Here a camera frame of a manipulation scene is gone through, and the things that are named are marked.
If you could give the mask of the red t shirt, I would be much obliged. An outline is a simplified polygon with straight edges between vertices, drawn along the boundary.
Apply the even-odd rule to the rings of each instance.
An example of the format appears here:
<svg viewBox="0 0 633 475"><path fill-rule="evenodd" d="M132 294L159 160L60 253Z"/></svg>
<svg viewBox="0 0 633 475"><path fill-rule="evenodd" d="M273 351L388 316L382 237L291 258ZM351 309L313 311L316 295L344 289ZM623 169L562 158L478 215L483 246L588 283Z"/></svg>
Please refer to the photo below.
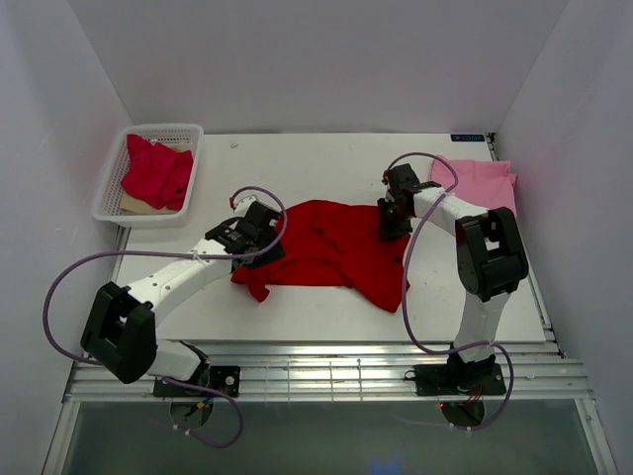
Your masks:
<svg viewBox="0 0 633 475"><path fill-rule="evenodd" d="M246 286L258 302L267 299L270 285L346 287L389 313L400 307L409 236L380 239L376 206L310 200L289 208L287 217L285 256L239 268L232 283Z"/></svg>

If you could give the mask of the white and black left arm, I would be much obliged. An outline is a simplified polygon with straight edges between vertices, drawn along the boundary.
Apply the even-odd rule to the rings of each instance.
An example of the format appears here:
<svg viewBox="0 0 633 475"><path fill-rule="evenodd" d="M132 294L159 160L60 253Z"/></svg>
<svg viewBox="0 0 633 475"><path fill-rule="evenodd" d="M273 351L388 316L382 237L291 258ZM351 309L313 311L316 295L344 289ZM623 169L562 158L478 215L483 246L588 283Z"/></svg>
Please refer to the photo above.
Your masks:
<svg viewBox="0 0 633 475"><path fill-rule="evenodd" d="M192 396L208 388L209 358L190 343L159 337L157 328L207 285L284 256L277 230L282 213L254 197L234 210L185 256L126 286L109 282L98 290L80 346L122 383L147 375L174 379Z"/></svg>

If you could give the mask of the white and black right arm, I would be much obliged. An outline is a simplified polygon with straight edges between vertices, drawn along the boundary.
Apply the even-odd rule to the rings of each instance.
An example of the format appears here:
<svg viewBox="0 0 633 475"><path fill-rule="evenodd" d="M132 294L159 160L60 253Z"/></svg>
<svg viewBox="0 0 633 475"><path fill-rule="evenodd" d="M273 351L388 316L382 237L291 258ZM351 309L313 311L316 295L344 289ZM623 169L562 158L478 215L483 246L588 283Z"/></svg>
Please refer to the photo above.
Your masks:
<svg viewBox="0 0 633 475"><path fill-rule="evenodd" d="M431 222L455 239L456 266L465 290L460 328L441 364L416 365L411 381L419 396L501 396L509 388L496 361L497 328L510 295L529 271L513 212L471 204L435 181L422 182L411 166L391 164L379 199L380 237L417 238L411 220Z"/></svg>

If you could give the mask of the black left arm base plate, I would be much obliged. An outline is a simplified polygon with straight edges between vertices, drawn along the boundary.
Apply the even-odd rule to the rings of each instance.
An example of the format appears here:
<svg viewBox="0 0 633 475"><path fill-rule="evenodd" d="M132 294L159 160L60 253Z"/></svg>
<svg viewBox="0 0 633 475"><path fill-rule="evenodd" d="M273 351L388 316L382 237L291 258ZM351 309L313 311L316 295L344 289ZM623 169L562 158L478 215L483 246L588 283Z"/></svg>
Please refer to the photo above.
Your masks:
<svg viewBox="0 0 633 475"><path fill-rule="evenodd" d="M190 380L188 384L206 386L235 398L239 395L240 377L239 366L214 365L205 370L198 381ZM152 395L157 398L196 398L208 397L209 393L183 388L157 379L154 381Z"/></svg>

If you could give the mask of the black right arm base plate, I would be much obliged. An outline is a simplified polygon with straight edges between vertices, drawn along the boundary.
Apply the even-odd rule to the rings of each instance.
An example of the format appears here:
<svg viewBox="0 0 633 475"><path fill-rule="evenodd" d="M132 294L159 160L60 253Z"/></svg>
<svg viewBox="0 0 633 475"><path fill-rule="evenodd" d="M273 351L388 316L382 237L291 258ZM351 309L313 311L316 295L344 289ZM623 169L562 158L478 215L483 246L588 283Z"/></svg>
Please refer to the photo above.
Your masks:
<svg viewBox="0 0 633 475"><path fill-rule="evenodd" d="M448 364L419 364L407 374L415 384L417 396L506 394L500 366L496 363L487 369L464 371L452 370Z"/></svg>

